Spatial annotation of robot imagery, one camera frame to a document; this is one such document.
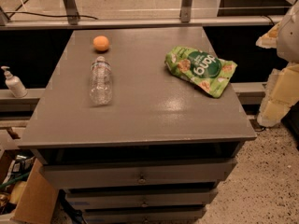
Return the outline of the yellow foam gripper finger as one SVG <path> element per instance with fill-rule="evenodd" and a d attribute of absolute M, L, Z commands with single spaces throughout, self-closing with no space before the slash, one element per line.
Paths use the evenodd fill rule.
<path fill-rule="evenodd" d="M 264 49 L 275 49 L 277 47 L 278 29 L 280 23 L 275 24 L 267 33 L 260 36 L 256 45 Z"/>
<path fill-rule="evenodd" d="M 299 64 L 288 63 L 282 70 L 273 69 L 265 86 L 257 121 L 273 127 L 281 122 L 299 101 Z"/>

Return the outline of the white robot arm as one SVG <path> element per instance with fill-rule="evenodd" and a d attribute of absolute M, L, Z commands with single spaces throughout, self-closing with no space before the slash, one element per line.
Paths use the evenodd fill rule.
<path fill-rule="evenodd" d="M 258 47 L 276 49 L 279 58 L 288 62 L 281 71 L 273 69 L 265 86 L 257 121 L 273 127 L 299 101 L 299 0 L 281 22 L 256 41 Z"/>

